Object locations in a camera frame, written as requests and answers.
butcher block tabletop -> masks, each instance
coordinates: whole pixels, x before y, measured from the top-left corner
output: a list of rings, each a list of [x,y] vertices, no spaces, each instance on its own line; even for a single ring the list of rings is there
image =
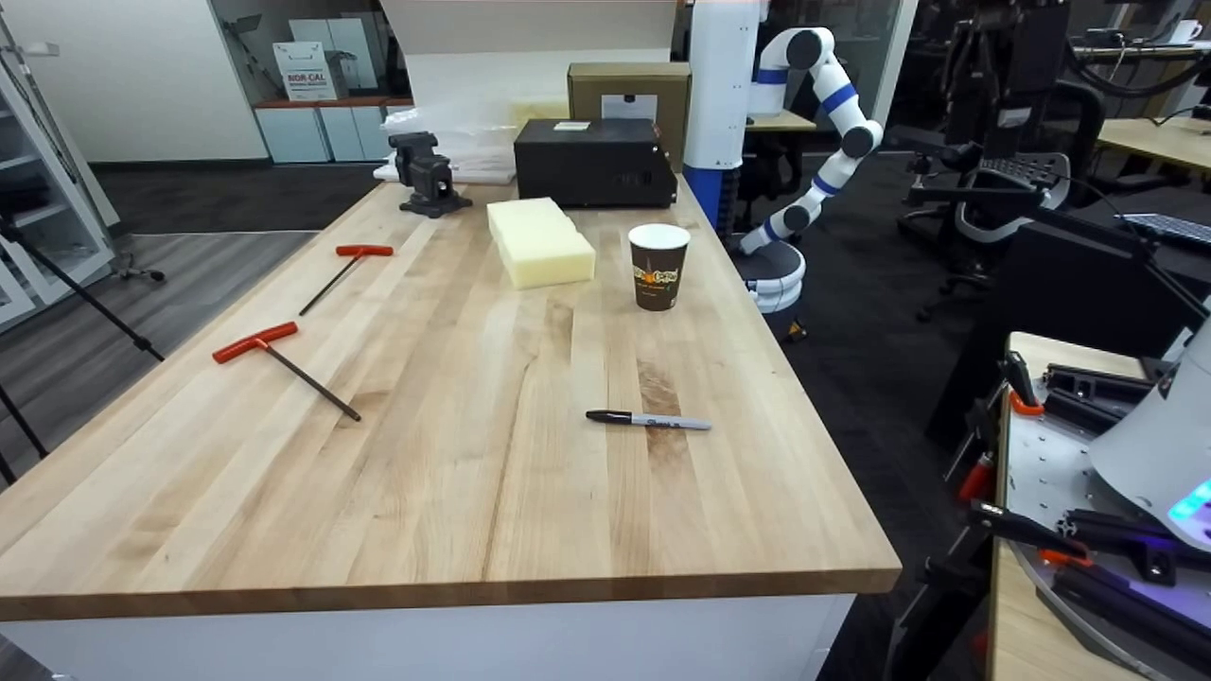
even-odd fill
[[[899,565],[680,184],[566,213],[594,283],[516,290],[484,204],[424,218],[378,184],[0,496],[0,615],[165,615],[622,597],[871,592]],[[625,230],[691,230],[680,298],[630,303]],[[350,399],[348,418],[253,348]],[[680,412],[711,431],[590,422]]]

red t-handle hex key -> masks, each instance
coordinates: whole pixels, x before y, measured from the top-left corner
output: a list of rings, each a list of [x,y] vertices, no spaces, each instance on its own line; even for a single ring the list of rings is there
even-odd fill
[[[300,311],[300,319],[309,315],[309,305],[319,305],[334,288],[338,280],[348,274],[350,264],[367,261],[367,256],[392,256],[392,247],[378,247],[378,242],[343,242],[338,247],[338,256],[348,256],[343,268],[319,290],[305,298],[305,305]]]
[[[326,384],[320,384],[319,377],[309,377],[300,363],[284,360],[284,356],[273,348],[273,339],[295,338],[295,334],[300,334],[295,321],[270,326],[270,329],[260,329],[260,334],[253,334],[253,338],[242,338],[242,339],[233,339],[233,344],[227,344],[227,348],[217,348],[217,363],[229,363],[233,356],[260,348],[260,353],[270,353],[273,360],[279,360],[279,367],[286,367],[286,369],[300,374],[305,384],[313,384],[326,399],[334,399],[348,418],[364,418],[348,399],[342,399],[334,389],[326,389]]]

black box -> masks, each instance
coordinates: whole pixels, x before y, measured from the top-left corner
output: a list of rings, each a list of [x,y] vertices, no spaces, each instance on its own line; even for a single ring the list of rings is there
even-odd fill
[[[527,121],[519,198],[561,206],[670,206],[678,177],[651,121]]]

cardboard box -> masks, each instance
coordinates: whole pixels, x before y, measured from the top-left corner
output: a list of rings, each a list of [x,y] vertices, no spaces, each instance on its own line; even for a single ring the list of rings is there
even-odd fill
[[[566,111],[574,121],[651,116],[680,169],[690,63],[566,63]]]
[[[273,42],[273,58],[291,103],[343,98],[343,76],[320,42]]]

red handle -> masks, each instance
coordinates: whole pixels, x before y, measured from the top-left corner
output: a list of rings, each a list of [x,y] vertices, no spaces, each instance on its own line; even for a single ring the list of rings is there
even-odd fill
[[[295,334],[300,334],[295,321],[270,326],[270,329],[260,329],[260,334],[253,334],[253,338],[242,338],[242,339],[233,339],[233,344],[227,344],[227,348],[217,348],[212,360],[217,360],[217,363],[229,363],[233,356],[251,353],[251,348],[270,348],[273,339],[295,338]]]
[[[382,247],[382,242],[343,242],[343,247],[338,247],[338,256],[392,256],[392,247]]]
[[[1075,566],[1075,572],[1095,566],[1091,557],[1071,557],[1071,553],[1054,553],[1054,547],[1037,547],[1037,561],[1043,561],[1048,566]]]
[[[1037,414],[1043,414],[1043,404],[1028,404],[1028,399],[1022,399],[1022,392],[1018,392],[1018,389],[1010,389],[1010,407],[1015,407],[1022,418],[1037,418]]]
[[[957,483],[957,504],[974,508],[975,498],[991,498],[991,490],[996,490],[996,467],[991,467],[991,457],[980,454],[970,478]]]

